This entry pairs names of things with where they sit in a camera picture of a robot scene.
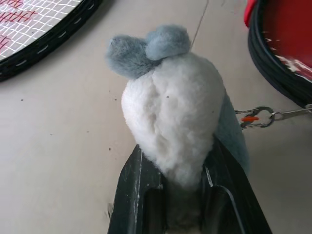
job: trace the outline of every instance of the beige tile floor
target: beige tile floor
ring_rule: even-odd
[[[219,69],[235,108],[296,108],[251,61],[244,6],[116,0],[44,61],[1,83],[0,233],[106,233],[107,203],[135,145],[120,106],[126,79],[103,59],[117,33],[143,36],[163,23],[182,24],[195,38],[193,51]],[[250,182],[273,233],[311,233],[312,119],[244,133]]]

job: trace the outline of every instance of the gray plush ears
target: gray plush ears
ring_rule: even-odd
[[[185,28],[165,25],[150,32],[146,39],[130,36],[112,38],[106,58],[113,71],[136,79],[160,65],[163,58],[185,54],[190,47]]]

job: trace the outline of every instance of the stuffed animal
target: stuffed animal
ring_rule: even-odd
[[[222,78],[207,59],[190,52],[187,30],[165,25],[145,39],[111,39],[107,62],[129,79],[122,95],[126,123],[146,157],[169,181],[169,226],[199,216],[202,165],[215,135],[249,170],[242,130]]]

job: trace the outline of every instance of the orange clip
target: orange clip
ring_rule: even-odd
[[[256,117],[256,116],[246,116],[246,117],[243,117],[241,120],[242,120],[243,122],[246,122],[246,121],[248,121],[248,122],[254,122],[254,121],[256,121],[256,120],[259,120],[259,117]]]

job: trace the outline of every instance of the floor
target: floor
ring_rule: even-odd
[[[245,0],[116,0],[65,45],[0,84],[0,232],[103,234],[119,172],[135,146],[120,97],[126,79],[104,62],[109,38],[187,27],[193,51],[219,69],[235,108],[297,106],[255,68]],[[274,234],[312,229],[312,119],[245,130],[250,182]]]

